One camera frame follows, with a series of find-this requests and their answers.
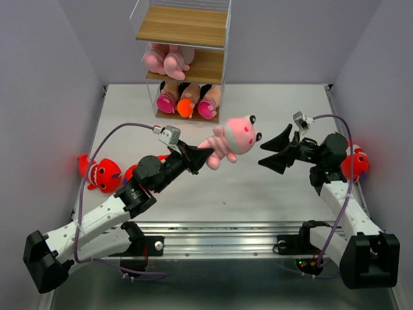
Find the pink pig plush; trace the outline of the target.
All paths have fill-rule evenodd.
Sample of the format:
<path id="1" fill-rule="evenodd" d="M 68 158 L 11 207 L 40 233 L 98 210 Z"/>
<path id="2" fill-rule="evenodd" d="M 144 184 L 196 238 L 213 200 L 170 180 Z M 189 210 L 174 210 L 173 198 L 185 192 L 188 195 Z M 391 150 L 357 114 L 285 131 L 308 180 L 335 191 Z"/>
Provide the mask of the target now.
<path id="1" fill-rule="evenodd" d="M 262 133 L 255 130 L 256 116 L 251 114 L 241 118 L 231 118 L 224 125 L 215 126 L 213 135 L 198 145 L 198 148 L 213 149 L 206 164 L 212 170 L 218 170 L 222 159 L 236 163 L 237 157 L 249 152 Z"/>
<path id="2" fill-rule="evenodd" d="M 168 52 L 168 45 L 149 43 L 148 49 L 143 58 L 147 69 L 152 73 L 165 75 L 164 60 Z"/>
<path id="3" fill-rule="evenodd" d="M 190 64 L 195 56 L 195 48 L 192 46 L 170 45 L 169 52 L 164 60 L 164 69 L 168 77 L 183 81 L 185 72 L 190 70 Z"/>

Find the boy doll orange shorts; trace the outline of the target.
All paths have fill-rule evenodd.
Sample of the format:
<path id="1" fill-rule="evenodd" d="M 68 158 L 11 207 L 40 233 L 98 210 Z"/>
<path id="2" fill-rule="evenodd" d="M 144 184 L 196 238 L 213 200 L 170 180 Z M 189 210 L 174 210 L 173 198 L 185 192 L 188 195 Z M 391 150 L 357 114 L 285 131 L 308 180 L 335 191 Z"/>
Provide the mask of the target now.
<path id="1" fill-rule="evenodd" d="M 201 97 L 201 87 L 198 83 L 182 83 L 179 93 L 181 96 L 177 103 L 177 111 L 182 118 L 191 118 Z"/>

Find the boy doll pink shorts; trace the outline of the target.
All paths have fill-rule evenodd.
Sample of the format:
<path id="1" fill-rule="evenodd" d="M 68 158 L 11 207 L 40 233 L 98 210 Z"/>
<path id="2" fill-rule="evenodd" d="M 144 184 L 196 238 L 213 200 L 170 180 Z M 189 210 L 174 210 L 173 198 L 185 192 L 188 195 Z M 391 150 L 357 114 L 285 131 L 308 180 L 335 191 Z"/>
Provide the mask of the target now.
<path id="1" fill-rule="evenodd" d="M 162 81 L 160 95 L 156 99 L 157 107 L 161 112 L 174 114 L 179 101 L 179 83 L 177 81 Z"/>

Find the red fish plush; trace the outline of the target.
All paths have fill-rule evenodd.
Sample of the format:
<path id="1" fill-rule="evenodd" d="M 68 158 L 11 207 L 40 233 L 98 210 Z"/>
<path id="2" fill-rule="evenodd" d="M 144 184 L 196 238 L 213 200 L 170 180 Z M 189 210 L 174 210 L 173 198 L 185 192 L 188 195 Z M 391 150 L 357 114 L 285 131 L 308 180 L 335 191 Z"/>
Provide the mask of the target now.
<path id="1" fill-rule="evenodd" d="M 341 163 L 341 170 L 347 180 L 353 172 L 353 180 L 364 180 L 367 177 L 370 167 L 369 158 L 359 145 L 353 145 L 353 151 L 350 146 L 346 149 L 347 156 Z"/>
<path id="2" fill-rule="evenodd" d="M 161 163 L 163 163 L 166 160 L 167 157 L 168 157 L 168 155 L 159 155 L 159 156 L 157 156 L 157 158 L 161 161 Z M 123 178 L 123 185 L 126 185 L 130 181 L 131 177 L 133 176 L 133 170 L 135 168 L 137 168 L 137 166 L 138 166 L 138 164 L 134 164 L 126 170 L 126 172 L 124 174 L 124 178 Z"/>

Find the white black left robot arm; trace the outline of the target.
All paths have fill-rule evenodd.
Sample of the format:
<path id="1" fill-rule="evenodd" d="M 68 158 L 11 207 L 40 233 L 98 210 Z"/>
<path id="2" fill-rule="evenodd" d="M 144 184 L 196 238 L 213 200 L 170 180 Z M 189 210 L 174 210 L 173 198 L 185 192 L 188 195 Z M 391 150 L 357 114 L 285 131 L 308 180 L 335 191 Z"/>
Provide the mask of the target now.
<path id="1" fill-rule="evenodd" d="M 127 231 L 121 240 L 122 248 L 128 254 L 139 253 L 144 239 L 127 221 L 153 206 L 154 194 L 183 172 L 198 174 L 212 153 L 211 148 L 200 149 L 178 141 L 165 160 L 153 155 L 141 158 L 130 181 L 80 220 L 48 233 L 36 230 L 29 234 L 23 262 L 38 292 L 48 293 L 64 283 L 80 248 L 117 224 Z"/>

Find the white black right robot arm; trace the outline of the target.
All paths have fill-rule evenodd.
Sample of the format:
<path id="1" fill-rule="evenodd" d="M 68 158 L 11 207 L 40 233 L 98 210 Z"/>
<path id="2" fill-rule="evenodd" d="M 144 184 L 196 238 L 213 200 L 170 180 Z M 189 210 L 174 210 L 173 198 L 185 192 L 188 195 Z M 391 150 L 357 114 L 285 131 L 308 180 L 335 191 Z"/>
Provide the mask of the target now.
<path id="1" fill-rule="evenodd" d="M 300 138 L 292 125 L 275 138 L 263 143 L 263 150 L 273 155 L 259 160 L 259 165 L 283 174 L 295 161 L 311 163 L 310 184 L 330 207 L 337 226 L 309 220 L 292 236 L 281 235 L 278 253 L 285 255 L 327 255 L 338 267 L 349 289 L 395 287 L 398 282 L 400 243 L 394 234 L 381 230 L 352 195 L 341 171 L 347 156 L 347 140 L 339 133 L 329 134 L 322 144 Z M 344 235 L 334 229 L 339 227 Z"/>

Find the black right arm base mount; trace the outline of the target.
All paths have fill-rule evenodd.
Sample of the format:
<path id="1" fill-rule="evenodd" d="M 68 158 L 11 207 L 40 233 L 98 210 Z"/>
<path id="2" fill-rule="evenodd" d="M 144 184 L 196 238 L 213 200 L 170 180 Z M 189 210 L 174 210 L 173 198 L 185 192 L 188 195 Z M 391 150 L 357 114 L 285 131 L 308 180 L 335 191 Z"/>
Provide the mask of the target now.
<path id="1" fill-rule="evenodd" d="M 304 222 L 297 234 L 282 234 L 277 236 L 273 251 L 280 255 L 298 255 L 296 258 L 297 271 L 304 276 L 315 279 L 329 279 L 334 276 L 321 276 L 322 267 L 316 266 L 316 259 L 321 249 L 310 243 L 310 230 L 316 227 L 330 227 L 326 222 L 310 220 Z"/>

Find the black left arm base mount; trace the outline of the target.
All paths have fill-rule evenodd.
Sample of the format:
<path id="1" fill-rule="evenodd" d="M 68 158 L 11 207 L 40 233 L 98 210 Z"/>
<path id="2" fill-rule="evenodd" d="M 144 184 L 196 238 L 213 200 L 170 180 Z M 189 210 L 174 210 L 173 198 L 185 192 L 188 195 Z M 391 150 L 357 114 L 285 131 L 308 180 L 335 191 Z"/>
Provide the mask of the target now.
<path id="1" fill-rule="evenodd" d="M 120 267 L 130 269 L 129 271 L 121 270 L 125 278 L 131 281 L 135 280 L 152 280 L 145 278 L 143 273 L 146 271 L 149 263 L 149 257 L 159 257 L 163 255 L 165 237 L 160 235 L 145 235 L 135 222 L 125 222 L 121 229 L 128 234 L 130 245 L 127 250 L 120 252 Z"/>

